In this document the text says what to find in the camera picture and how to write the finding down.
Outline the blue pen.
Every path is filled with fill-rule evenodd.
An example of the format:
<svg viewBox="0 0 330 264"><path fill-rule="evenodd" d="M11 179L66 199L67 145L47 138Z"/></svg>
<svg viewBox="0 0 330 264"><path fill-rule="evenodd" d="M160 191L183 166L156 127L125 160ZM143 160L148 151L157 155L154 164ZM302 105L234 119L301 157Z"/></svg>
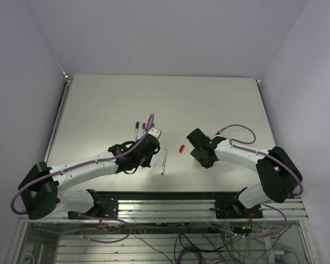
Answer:
<svg viewBox="0 0 330 264"><path fill-rule="evenodd" d="M134 141L138 139L138 128L135 128Z"/></svg>

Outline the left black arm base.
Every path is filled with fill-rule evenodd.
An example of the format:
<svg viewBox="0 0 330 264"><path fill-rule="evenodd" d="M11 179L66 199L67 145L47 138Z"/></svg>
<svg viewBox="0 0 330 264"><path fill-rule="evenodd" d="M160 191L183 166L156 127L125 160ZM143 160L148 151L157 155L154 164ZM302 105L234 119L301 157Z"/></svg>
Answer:
<svg viewBox="0 0 330 264"><path fill-rule="evenodd" d="M119 204L116 198L106 192L87 189L83 201L78 201L77 209L68 211L68 219L103 220L117 218Z"/></svg>

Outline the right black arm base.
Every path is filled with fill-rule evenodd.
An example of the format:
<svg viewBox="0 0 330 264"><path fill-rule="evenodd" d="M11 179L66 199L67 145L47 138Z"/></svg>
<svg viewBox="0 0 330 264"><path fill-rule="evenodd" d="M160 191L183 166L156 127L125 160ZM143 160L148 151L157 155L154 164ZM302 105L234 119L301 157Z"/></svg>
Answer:
<svg viewBox="0 0 330 264"><path fill-rule="evenodd" d="M263 213L260 205L253 208L245 208L238 200L238 196L245 190L243 188L239 192L214 192L214 206L210 208L216 214L217 219L238 219L262 218Z"/></svg>

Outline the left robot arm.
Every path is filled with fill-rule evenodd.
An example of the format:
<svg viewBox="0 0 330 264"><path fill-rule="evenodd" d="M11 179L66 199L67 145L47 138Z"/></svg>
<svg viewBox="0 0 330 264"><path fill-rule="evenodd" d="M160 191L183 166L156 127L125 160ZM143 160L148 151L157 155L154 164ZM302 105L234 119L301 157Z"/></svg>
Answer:
<svg viewBox="0 0 330 264"><path fill-rule="evenodd" d="M131 175L139 167L150 167L153 155L160 151L160 136L160 131L151 129L137 141L115 144L79 163L51 167L46 162L35 164L18 187L24 213L30 220L54 211L79 211L96 218L101 213L96 192L73 191L72 187L101 176Z"/></svg>

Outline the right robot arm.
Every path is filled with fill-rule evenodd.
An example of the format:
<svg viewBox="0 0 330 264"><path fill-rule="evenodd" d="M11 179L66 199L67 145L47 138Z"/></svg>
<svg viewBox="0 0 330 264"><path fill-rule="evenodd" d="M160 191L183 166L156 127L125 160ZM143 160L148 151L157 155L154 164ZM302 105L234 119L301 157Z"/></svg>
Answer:
<svg viewBox="0 0 330 264"><path fill-rule="evenodd" d="M194 148L190 154L206 169L215 162L230 162L257 173L260 182L243 188L233 199L232 213L239 218L257 205L268 201L281 204L304 191L303 176L284 149L249 147L256 141L256 135L250 142L228 139L220 131L210 138L197 128L186 138Z"/></svg>

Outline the red pen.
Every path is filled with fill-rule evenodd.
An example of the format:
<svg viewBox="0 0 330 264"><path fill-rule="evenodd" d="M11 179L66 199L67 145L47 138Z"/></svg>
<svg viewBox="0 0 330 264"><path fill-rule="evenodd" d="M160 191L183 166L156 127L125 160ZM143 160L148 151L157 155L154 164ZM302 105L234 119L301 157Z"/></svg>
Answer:
<svg viewBox="0 0 330 264"><path fill-rule="evenodd" d="M166 163L167 163L167 148L165 149L165 153L163 156L163 162L162 162L162 168L161 168L161 176L163 176L165 174L165 170L166 170Z"/></svg>

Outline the aluminium frame rail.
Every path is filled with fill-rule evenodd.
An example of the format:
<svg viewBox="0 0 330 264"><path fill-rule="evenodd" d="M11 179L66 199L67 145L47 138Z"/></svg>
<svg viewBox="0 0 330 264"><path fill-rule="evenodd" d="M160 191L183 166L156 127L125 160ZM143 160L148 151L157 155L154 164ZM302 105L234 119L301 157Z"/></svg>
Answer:
<svg viewBox="0 0 330 264"><path fill-rule="evenodd" d="M175 222L218 222L215 212L211 211L213 200L121 200L117 218L128 223L175 223ZM283 212L289 221L308 219L301 199L289 199L285 203L269 202L261 206L262 218L257 221L282 221Z"/></svg>

